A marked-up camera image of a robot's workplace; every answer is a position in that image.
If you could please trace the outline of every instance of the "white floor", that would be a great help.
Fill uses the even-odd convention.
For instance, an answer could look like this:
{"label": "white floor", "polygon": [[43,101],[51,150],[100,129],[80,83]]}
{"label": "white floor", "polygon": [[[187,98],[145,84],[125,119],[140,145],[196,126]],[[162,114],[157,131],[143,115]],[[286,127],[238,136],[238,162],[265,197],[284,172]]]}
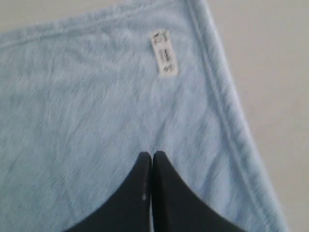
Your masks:
{"label": "white floor", "polygon": [[[120,0],[2,0],[0,31]],[[309,228],[309,1],[208,0],[253,136],[293,231]]]}

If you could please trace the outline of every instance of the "fleece blanket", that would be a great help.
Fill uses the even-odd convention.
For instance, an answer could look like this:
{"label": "fleece blanket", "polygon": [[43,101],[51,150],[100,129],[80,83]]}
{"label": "fleece blanket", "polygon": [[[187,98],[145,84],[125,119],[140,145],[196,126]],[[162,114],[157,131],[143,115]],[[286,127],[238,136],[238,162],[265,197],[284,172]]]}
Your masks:
{"label": "fleece blanket", "polygon": [[71,227],[157,150],[226,219],[287,230],[203,0],[0,34],[1,232]]}

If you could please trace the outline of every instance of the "white tag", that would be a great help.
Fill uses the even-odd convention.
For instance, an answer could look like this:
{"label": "white tag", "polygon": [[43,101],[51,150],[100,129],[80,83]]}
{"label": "white tag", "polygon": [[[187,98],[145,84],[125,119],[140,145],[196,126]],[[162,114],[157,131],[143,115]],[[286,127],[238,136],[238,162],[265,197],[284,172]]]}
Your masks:
{"label": "white tag", "polygon": [[151,35],[151,44],[153,45],[161,76],[176,76],[178,74],[178,64],[175,51],[170,42],[169,32],[167,30],[156,31]]}

